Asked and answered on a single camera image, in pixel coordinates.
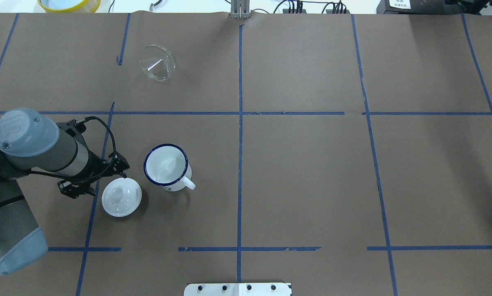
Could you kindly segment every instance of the white label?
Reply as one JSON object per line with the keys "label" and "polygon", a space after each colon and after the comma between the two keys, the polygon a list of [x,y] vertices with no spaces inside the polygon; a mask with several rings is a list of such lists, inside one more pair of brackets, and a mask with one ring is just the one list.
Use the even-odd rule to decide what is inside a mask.
{"label": "white label", "polygon": [[410,0],[389,0],[391,7],[410,9]]}

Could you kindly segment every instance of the mug handle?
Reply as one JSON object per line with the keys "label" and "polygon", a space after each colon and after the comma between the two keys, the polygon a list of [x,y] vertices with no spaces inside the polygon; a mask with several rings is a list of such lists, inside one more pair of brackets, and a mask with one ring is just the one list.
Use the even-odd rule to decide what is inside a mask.
{"label": "mug handle", "polygon": [[194,190],[195,189],[195,183],[191,182],[186,176],[182,177],[180,179],[182,183],[184,183],[189,189]]}

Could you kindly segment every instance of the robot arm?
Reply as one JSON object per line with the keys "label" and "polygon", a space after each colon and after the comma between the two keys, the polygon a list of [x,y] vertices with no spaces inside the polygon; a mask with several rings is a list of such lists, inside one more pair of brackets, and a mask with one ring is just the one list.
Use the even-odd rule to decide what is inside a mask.
{"label": "robot arm", "polygon": [[[111,135],[113,153],[103,160],[88,149],[85,123],[99,120]],[[47,172],[32,171],[39,167]],[[62,179],[60,192],[77,198],[94,195],[91,184],[104,176],[126,177],[126,159],[116,152],[108,126],[95,116],[54,123],[31,109],[15,109],[0,118],[0,274],[14,272],[47,252],[45,238],[16,179],[42,174]]]}

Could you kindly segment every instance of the white lid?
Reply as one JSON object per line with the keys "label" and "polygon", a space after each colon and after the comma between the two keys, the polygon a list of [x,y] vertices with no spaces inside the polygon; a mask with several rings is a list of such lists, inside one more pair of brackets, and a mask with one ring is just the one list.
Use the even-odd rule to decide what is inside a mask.
{"label": "white lid", "polygon": [[117,178],[105,187],[102,206],[113,217],[125,217],[134,212],[142,200],[142,189],[131,178]]}

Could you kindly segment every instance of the blue mug rim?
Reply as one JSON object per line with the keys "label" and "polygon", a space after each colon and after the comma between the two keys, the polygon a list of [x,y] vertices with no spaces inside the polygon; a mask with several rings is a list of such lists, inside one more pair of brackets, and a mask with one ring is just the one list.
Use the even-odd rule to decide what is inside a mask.
{"label": "blue mug rim", "polygon": [[[156,149],[158,148],[162,148],[162,147],[166,147],[166,146],[171,146],[171,147],[175,147],[177,148],[178,150],[180,150],[180,152],[182,152],[182,154],[184,155],[184,159],[186,160],[186,166],[184,167],[184,171],[182,172],[182,174],[180,175],[179,178],[177,178],[176,180],[174,180],[173,182],[169,182],[169,183],[159,183],[159,182],[156,182],[155,180],[153,180],[148,172],[147,172],[147,168],[146,168],[146,163],[148,161],[148,158],[149,158],[149,155],[151,155],[153,153],[153,151],[155,151]],[[185,175],[186,175],[186,172],[188,171],[188,156],[186,155],[186,153],[184,152],[184,150],[178,146],[176,146],[175,144],[170,144],[170,143],[165,143],[165,144],[161,144],[161,145],[158,145],[156,146],[155,148],[152,148],[151,151],[149,151],[148,155],[146,156],[146,160],[144,160],[144,173],[146,174],[146,178],[148,180],[150,180],[151,183],[155,184],[155,185],[159,185],[159,186],[169,186],[169,185],[173,185],[177,182],[179,182],[180,179],[182,179]]]}

